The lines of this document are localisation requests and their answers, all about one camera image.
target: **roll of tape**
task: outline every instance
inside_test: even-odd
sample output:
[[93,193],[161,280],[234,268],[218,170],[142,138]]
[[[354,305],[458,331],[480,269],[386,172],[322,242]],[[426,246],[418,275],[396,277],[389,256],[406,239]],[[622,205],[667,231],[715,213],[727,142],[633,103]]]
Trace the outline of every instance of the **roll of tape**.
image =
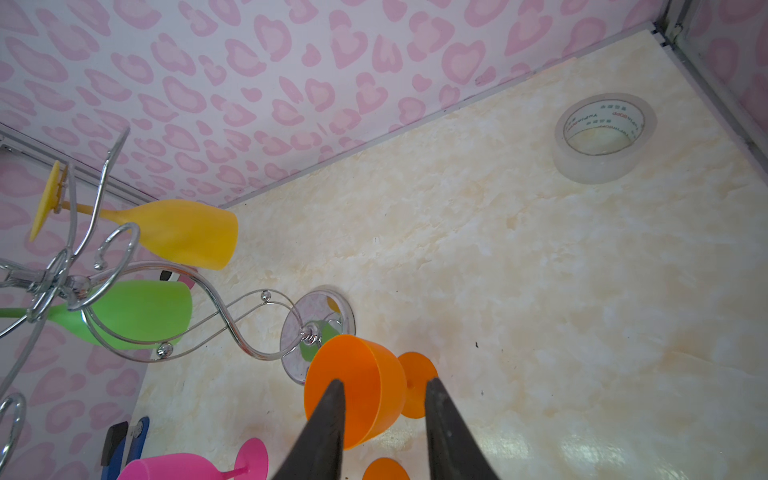
[[602,94],[573,105],[554,130],[554,165],[580,184],[604,184],[628,174],[656,130],[654,109],[629,94]]

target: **pink glass stem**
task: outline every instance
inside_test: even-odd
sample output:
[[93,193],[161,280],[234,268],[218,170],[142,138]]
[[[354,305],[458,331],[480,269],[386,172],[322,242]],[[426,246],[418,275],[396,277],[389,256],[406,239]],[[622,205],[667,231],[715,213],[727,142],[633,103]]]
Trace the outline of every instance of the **pink glass stem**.
[[235,468],[234,470],[230,470],[228,472],[221,472],[221,480],[237,477],[243,473],[248,473],[248,467]]

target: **pink heart patterned wall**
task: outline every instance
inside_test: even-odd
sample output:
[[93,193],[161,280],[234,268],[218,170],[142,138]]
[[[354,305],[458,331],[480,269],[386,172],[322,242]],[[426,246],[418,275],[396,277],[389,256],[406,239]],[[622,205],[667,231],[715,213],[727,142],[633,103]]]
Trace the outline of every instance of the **pink heart patterned wall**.
[[[34,268],[45,264],[65,245],[68,214],[51,215],[34,243],[28,241],[32,218],[49,170],[14,154],[0,153],[0,257]],[[78,199],[94,200],[94,190],[78,185]],[[107,198],[106,208],[128,205]],[[80,216],[78,238],[87,228]],[[98,245],[116,227],[102,220],[73,273],[89,274]],[[105,258],[115,265],[122,258],[125,239],[118,239]],[[157,259],[140,248],[139,260]],[[0,307],[27,306],[23,290],[0,290]],[[0,319],[0,329],[9,325]],[[6,375],[27,343],[31,327],[22,326],[0,340],[0,376]],[[148,350],[139,355],[148,355]],[[29,360],[16,377],[12,391],[28,401],[27,422],[3,480],[85,480],[100,478],[101,447],[110,425],[131,417],[146,367],[128,362],[48,323]],[[8,438],[10,416],[0,423],[0,442]]]
[[662,0],[0,0],[0,122],[219,205],[657,17]]
[[768,134],[768,2],[703,0],[688,40]]

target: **pink wine glass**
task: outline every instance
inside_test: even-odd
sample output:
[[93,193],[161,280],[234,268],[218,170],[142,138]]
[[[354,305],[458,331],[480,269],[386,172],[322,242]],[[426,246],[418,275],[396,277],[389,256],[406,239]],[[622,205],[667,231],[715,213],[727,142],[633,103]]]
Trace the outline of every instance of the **pink wine glass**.
[[228,472],[219,472],[199,455],[174,453],[134,460],[125,466],[118,480],[266,480],[269,466],[264,442],[251,439],[240,447],[235,468]]

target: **round chrome base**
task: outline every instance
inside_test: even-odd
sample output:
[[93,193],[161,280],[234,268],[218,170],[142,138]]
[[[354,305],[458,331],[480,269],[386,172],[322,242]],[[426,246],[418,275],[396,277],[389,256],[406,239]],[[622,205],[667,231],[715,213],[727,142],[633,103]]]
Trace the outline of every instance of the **round chrome base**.
[[313,290],[301,297],[288,313],[280,334],[280,348],[289,345],[305,325],[311,326],[316,335],[282,358],[286,373],[299,385],[304,385],[310,363],[323,342],[342,333],[355,334],[355,316],[341,294],[327,289]]

